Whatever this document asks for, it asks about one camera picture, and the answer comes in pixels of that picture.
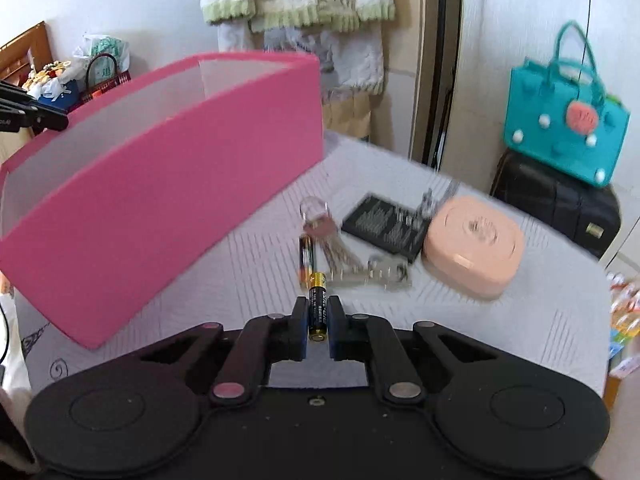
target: black and gold battery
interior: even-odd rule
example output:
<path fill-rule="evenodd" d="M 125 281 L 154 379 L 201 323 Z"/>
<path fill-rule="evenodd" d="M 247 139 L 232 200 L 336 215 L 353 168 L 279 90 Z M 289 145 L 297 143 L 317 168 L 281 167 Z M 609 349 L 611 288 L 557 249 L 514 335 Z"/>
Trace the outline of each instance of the black and gold battery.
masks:
<path fill-rule="evenodd" d="M 311 276 L 316 271 L 314 241 L 309 235 L 300 236 L 300 286 L 309 288 Z"/>
<path fill-rule="evenodd" d="M 309 281 L 309 339 L 326 339 L 326 277 L 314 272 Z"/>

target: black leather case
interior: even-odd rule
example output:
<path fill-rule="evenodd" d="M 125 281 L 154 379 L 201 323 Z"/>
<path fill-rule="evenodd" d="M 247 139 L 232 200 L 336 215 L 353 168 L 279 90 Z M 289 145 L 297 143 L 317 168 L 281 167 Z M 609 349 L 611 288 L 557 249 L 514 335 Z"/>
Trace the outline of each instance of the black leather case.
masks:
<path fill-rule="evenodd" d="M 500 159 L 491 196 L 560 231 L 597 258 L 620 230 L 620 207 L 611 186 L 589 186 L 511 150 Z"/>

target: table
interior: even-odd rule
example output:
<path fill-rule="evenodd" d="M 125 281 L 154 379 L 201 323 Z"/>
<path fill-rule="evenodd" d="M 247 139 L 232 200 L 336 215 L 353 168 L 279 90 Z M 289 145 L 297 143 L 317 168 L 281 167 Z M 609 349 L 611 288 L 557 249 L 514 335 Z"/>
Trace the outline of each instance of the table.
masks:
<path fill-rule="evenodd" d="M 215 320 L 232 330 L 255 316 L 289 313 L 295 298 L 303 294 L 297 280 L 302 227 L 298 205 L 305 196 L 327 200 L 335 219 L 341 221 L 368 192 L 417 206 L 428 188 L 439 198 L 449 181 L 391 152 L 327 132 L 320 164 L 207 251 L 97 350 L 87 350 L 66 338 L 17 292 L 31 387 L 38 392 L 69 374 L 202 322 Z M 602 394 L 610 299 L 597 261 L 509 206 L 465 186 L 460 194 L 489 201 L 513 218 L 525 234 L 522 263 L 501 297 L 491 302 L 473 300 L 433 278 L 418 259 L 412 266 L 409 290 L 387 292 L 375 286 L 341 290 L 347 313 L 383 316 L 404 329 L 416 320 L 429 319 L 570 375 Z M 356 238 L 343 237 L 363 261 L 377 251 Z M 319 264 L 325 265 L 323 258 Z M 66 286 L 73 286 L 72 277 Z"/>

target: black rectangular battery pack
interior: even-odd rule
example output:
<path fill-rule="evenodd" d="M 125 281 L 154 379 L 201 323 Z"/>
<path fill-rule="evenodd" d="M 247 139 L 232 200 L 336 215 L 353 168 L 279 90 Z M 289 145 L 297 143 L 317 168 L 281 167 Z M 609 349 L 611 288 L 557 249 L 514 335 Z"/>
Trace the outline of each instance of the black rectangular battery pack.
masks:
<path fill-rule="evenodd" d="M 429 221 L 414 209 L 368 194 L 342 222 L 341 230 L 409 263 L 420 254 Z"/>

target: bag handle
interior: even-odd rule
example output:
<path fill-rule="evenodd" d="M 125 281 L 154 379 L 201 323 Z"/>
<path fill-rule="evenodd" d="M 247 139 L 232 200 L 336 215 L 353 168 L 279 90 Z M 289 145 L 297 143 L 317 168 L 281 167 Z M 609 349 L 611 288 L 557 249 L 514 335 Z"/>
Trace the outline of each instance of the bag handle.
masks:
<path fill-rule="evenodd" d="M 84 87 L 86 88 L 87 91 L 89 91 L 89 74 L 91 73 L 91 65 L 94 64 L 94 62 L 97 59 L 100 59 L 101 57 L 110 58 L 113 61 L 113 66 L 114 66 L 113 75 L 117 76 L 119 74 L 119 72 L 118 72 L 118 62 L 116 61 L 116 59 L 111 54 L 107 54 L 106 52 L 98 54 L 97 56 L 95 56 L 91 60 L 91 62 L 89 63 L 89 66 L 86 68 L 86 75 L 84 76 Z"/>
<path fill-rule="evenodd" d="M 560 57 L 560 44 L 562 41 L 562 37 L 564 34 L 570 29 L 573 28 L 577 31 L 578 35 L 584 42 L 585 50 L 587 53 L 587 57 L 589 58 L 589 65 L 583 64 L 575 59 L 567 59 Z M 602 80 L 598 76 L 598 70 L 596 69 L 596 62 L 593 56 L 593 50 L 591 49 L 591 45 L 589 40 L 587 39 L 586 34 L 582 30 L 582 27 L 575 20 L 570 20 L 566 22 L 558 32 L 558 36 L 556 37 L 556 47 L 554 49 L 554 56 L 549 62 L 548 71 L 547 71 L 547 80 L 550 83 L 552 72 L 560 73 L 560 67 L 568 66 L 571 68 L 575 68 L 580 70 L 580 72 L 584 72 L 589 77 L 591 77 L 591 90 L 593 94 L 593 105 L 594 107 L 602 106 L 604 100 L 607 95 L 607 91 L 602 83 Z"/>

